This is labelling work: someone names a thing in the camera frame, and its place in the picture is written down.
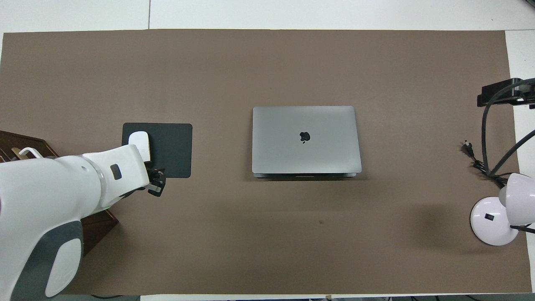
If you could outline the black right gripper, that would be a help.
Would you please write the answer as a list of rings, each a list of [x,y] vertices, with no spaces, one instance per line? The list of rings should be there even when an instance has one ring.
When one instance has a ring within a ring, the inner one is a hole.
[[[503,88],[514,83],[514,88],[499,93]],[[478,95],[478,107],[485,107],[495,94],[499,94],[497,101],[511,99],[511,105],[528,105],[530,110],[535,109],[535,79],[513,78],[483,86]]]

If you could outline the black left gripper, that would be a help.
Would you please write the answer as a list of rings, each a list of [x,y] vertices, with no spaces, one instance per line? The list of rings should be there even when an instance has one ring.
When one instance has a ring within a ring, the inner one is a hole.
[[[164,186],[166,185],[165,168],[147,168],[149,184],[146,186],[147,191],[152,196],[161,197]]]

